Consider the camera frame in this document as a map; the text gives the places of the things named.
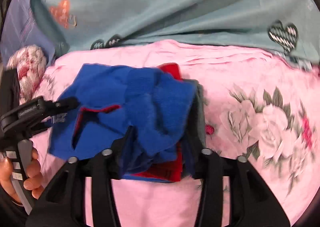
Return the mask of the left hand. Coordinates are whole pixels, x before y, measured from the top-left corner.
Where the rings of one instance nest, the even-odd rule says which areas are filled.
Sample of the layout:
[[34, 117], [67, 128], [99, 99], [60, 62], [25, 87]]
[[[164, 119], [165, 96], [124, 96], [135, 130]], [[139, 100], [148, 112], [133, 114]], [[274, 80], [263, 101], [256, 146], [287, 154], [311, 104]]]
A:
[[[31, 191], [34, 198], [38, 199], [43, 192], [44, 188], [42, 186], [43, 175], [41, 173], [41, 166], [39, 163], [39, 154], [37, 149], [32, 149], [32, 160], [26, 169], [26, 174], [28, 179], [23, 183], [26, 190]], [[8, 158], [1, 159], [1, 187], [4, 191], [13, 199], [17, 204], [21, 204], [21, 200], [18, 197], [12, 182], [11, 175], [13, 172], [12, 162]]]

